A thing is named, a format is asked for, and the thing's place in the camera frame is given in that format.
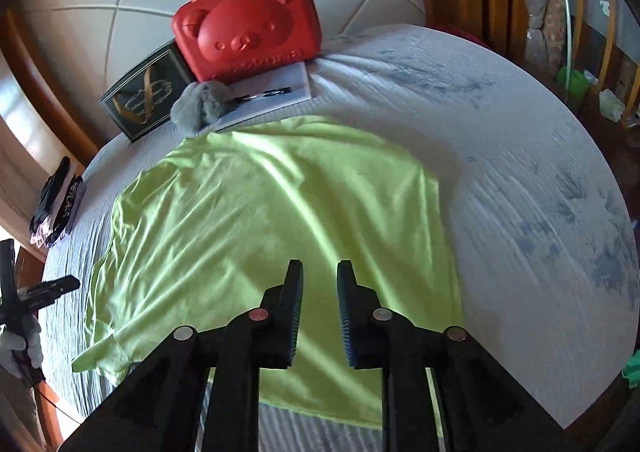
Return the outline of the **white gloved left hand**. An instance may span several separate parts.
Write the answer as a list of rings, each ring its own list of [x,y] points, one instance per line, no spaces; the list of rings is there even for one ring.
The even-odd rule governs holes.
[[[30,365],[33,368],[40,368],[43,360],[40,333],[41,327],[35,316],[32,316],[32,331],[28,333],[27,337],[9,331],[6,324],[2,324],[0,336],[1,368],[21,380],[23,373],[15,354],[21,354],[23,351],[27,352]]]

